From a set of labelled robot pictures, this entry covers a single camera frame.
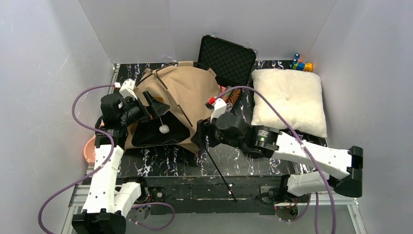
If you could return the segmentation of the black poker chip case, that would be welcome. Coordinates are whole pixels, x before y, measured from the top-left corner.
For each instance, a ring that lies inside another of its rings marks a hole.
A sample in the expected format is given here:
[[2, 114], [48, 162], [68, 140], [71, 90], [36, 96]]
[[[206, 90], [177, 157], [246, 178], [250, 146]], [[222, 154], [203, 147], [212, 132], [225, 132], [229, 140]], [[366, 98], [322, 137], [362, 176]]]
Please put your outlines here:
[[203, 35], [195, 66], [212, 69], [219, 85], [249, 86], [257, 51], [213, 35]]

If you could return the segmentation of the colourful toy train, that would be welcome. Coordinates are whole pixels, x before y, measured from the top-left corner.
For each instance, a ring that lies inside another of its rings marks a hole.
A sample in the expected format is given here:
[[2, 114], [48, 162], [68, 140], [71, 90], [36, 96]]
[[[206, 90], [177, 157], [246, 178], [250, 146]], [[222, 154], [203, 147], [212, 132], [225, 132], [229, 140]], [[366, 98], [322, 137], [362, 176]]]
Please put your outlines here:
[[299, 53], [294, 54], [294, 58], [292, 60], [292, 63], [290, 65], [290, 69], [292, 70], [298, 70], [298, 71], [304, 71], [304, 72], [313, 72], [313, 64], [312, 63], [305, 63], [303, 62], [303, 59], [300, 57]]

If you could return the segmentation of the white fluffy cushion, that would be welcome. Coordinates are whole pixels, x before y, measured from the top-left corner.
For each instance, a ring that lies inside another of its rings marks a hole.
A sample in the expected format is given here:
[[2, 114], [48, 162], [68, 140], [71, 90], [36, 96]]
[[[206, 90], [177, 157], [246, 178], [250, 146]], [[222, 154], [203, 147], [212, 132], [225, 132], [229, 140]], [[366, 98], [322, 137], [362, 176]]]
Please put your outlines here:
[[321, 78], [317, 74], [281, 69], [252, 72], [254, 94], [252, 125], [286, 129], [272, 107], [294, 129], [316, 137], [327, 137]]

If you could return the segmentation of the tan fabric pet tent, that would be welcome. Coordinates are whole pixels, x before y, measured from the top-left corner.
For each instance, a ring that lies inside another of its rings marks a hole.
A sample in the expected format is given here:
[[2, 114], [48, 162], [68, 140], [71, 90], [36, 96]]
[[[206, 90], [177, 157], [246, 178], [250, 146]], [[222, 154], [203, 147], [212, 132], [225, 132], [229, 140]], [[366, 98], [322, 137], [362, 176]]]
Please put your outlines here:
[[147, 68], [134, 93], [147, 106], [143, 96], [147, 91], [156, 101], [169, 105], [169, 110], [159, 119], [130, 125], [125, 149], [178, 145], [196, 153], [199, 148], [191, 138], [197, 122], [211, 116], [205, 103], [221, 92], [216, 77], [211, 68], [193, 61], [156, 70]]

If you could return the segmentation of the pink double bowl holder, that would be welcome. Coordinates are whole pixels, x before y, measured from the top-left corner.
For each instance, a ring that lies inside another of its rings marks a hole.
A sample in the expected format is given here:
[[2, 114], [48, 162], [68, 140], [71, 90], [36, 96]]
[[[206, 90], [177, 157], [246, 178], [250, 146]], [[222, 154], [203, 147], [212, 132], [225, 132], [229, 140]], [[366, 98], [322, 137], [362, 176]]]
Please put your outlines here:
[[95, 136], [93, 136], [91, 139], [88, 140], [88, 142], [85, 144], [84, 149], [83, 149], [83, 155], [85, 158], [85, 161], [90, 165], [94, 166], [95, 164]]

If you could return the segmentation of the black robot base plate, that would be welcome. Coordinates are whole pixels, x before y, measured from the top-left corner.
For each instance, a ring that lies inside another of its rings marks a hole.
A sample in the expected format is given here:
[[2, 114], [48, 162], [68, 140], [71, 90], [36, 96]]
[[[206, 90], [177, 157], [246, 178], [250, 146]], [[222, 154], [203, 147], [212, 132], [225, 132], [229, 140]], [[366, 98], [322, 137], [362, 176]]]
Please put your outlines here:
[[165, 202], [183, 213], [259, 213], [271, 215], [273, 204], [257, 196], [264, 187], [279, 187], [281, 175], [252, 176], [147, 176], [145, 186], [151, 202]]

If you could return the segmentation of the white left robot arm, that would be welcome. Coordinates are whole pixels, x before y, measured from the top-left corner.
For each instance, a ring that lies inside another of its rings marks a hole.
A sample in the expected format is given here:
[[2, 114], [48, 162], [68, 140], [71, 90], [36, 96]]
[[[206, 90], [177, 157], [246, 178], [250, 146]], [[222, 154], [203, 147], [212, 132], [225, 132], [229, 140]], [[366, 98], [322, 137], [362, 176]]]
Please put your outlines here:
[[118, 167], [124, 154], [128, 127], [147, 122], [169, 110], [169, 105], [143, 92], [148, 105], [136, 97], [109, 94], [101, 99], [103, 126], [95, 131], [95, 163], [89, 193], [80, 214], [73, 215], [72, 227], [78, 234], [124, 234], [126, 217], [131, 209], [150, 209], [151, 202], [145, 179], [136, 179], [116, 186]]

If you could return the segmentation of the white pompom toy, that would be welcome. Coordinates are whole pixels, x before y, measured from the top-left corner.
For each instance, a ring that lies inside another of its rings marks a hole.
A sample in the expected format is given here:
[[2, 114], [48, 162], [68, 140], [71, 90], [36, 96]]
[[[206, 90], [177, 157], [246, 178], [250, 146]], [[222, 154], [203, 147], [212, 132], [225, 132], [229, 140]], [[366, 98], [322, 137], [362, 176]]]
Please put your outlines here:
[[162, 134], [167, 134], [170, 132], [169, 126], [166, 124], [163, 124], [159, 127], [159, 132]]

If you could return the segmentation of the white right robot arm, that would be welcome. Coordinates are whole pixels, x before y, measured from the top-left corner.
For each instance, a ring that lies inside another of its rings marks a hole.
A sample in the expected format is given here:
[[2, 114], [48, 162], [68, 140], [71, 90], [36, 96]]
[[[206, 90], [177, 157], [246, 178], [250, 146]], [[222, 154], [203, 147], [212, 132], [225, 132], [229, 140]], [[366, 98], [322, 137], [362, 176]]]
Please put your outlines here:
[[316, 168], [315, 173], [283, 178], [278, 189], [282, 195], [299, 197], [329, 190], [353, 198], [363, 194], [364, 151], [358, 146], [343, 150], [299, 141], [275, 128], [252, 126], [233, 113], [198, 121], [191, 141], [201, 150], [225, 144], [253, 157], [276, 158]]

